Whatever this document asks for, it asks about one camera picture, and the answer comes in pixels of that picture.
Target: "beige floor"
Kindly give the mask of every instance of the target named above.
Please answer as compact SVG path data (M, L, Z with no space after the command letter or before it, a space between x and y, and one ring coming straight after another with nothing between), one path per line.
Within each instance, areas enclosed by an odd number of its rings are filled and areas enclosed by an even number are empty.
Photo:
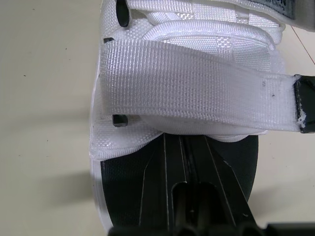
M104 235L88 157L100 2L0 1L1 235ZM315 75L315 34L295 31L279 47L287 71ZM294 133L260 138L250 199L260 225L315 221L314 143Z

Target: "white velcro strap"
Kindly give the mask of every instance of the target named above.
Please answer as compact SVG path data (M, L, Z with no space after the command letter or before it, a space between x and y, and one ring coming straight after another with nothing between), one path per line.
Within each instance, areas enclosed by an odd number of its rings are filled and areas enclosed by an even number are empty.
M112 41L101 48L104 112L299 131L298 76L259 72L163 42Z

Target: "black plastic buckle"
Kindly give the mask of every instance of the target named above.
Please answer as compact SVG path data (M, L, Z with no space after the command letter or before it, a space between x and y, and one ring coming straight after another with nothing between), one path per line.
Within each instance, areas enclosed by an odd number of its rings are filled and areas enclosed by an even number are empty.
M128 117L126 115L112 115L113 126L126 127L128 125Z
M315 77L301 76L294 84L294 92L301 133L315 133Z

